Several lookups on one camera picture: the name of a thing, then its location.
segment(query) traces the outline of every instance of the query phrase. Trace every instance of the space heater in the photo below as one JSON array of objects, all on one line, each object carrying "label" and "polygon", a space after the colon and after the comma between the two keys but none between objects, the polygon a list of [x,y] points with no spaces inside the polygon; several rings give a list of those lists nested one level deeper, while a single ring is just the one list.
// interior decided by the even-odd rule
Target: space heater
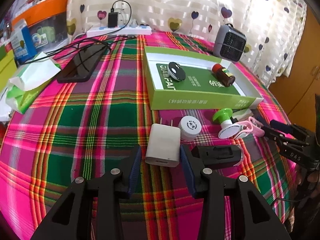
[{"label": "space heater", "polygon": [[216,57],[238,62],[244,50],[247,38],[232,24],[222,25],[214,43],[212,54]]}]

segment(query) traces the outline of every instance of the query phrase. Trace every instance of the yellow box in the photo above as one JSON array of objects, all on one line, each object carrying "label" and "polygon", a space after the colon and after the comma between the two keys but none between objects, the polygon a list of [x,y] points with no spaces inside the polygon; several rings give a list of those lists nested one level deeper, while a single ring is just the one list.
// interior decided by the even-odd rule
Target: yellow box
[{"label": "yellow box", "polygon": [[14,62],[13,50],[10,50],[7,55],[0,61],[0,92],[7,85],[8,79],[17,70],[17,65]]}]

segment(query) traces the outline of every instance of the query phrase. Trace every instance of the white striped curtain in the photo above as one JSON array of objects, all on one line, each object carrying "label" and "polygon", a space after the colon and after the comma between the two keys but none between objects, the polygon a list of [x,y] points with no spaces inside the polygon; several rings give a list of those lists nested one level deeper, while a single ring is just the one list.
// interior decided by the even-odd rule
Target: white striped curtain
[{"label": "white striped curtain", "polygon": [[[69,0],[68,25],[72,36],[107,26],[116,0]],[[307,6],[303,0],[125,0],[132,18],[162,31],[174,31],[214,41],[225,23],[243,32],[247,45],[241,62],[268,87],[277,76],[289,75],[303,32]],[[119,24],[129,18],[126,3],[116,3]]]}]

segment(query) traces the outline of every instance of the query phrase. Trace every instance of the wooden door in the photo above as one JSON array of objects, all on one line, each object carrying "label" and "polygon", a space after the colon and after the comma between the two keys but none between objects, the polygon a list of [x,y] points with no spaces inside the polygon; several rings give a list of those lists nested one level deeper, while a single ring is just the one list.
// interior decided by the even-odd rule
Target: wooden door
[{"label": "wooden door", "polygon": [[288,115],[291,123],[301,125],[313,132],[316,130],[315,94],[320,95],[320,72],[318,72],[315,80],[300,102]]},{"label": "wooden door", "polygon": [[307,18],[300,44],[297,48],[289,78],[280,76],[269,90],[284,111],[290,111],[302,99],[320,69],[320,25],[312,11]]}]

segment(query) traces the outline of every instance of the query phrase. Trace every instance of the phone screen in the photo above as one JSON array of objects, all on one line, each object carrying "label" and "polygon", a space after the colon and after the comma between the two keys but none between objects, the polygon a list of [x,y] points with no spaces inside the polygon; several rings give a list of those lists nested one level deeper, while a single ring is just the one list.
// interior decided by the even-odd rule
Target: phone screen
[{"label": "phone screen", "polygon": [[72,60],[57,75],[59,83],[85,82],[100,62],[107,47],[103,44],[93,44],[81,49]]}]

